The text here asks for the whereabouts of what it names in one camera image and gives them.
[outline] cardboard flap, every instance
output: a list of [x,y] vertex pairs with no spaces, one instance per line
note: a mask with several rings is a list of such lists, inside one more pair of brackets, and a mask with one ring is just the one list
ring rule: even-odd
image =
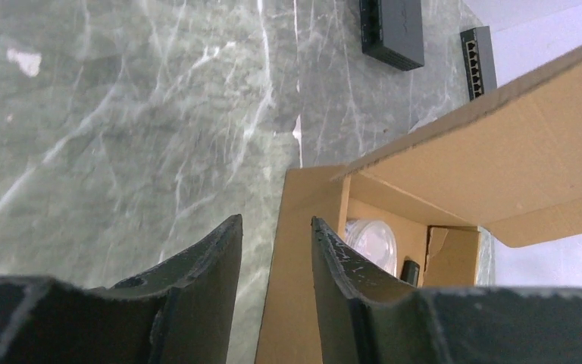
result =
[[473,286],[480,233],[448,227],[430,228],[424,286]]
[[[582,47],[353,162],[339,177],[360,169],[492,227],[509,246],[581,234]],[[523,216],[533,234],[521,229]]]

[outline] marble table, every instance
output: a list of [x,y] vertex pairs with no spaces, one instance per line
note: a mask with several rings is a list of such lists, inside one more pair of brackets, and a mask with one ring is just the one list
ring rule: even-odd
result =
[[361,53],[356,0],[0,0],[0,274],[106,286],[241,213],[229,362],[253,362],[285,171],[468,102],[479,21],[423,18],[401,72]]

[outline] open cardboard box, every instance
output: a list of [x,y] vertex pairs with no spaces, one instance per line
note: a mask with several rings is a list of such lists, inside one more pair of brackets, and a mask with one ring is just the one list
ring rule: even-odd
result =
[[286,175],[256,362],[320,363],[311,217],[377,218],[419,286],[472,285],[484,226],[511,247],[582,234],[582,47],[347,167]]

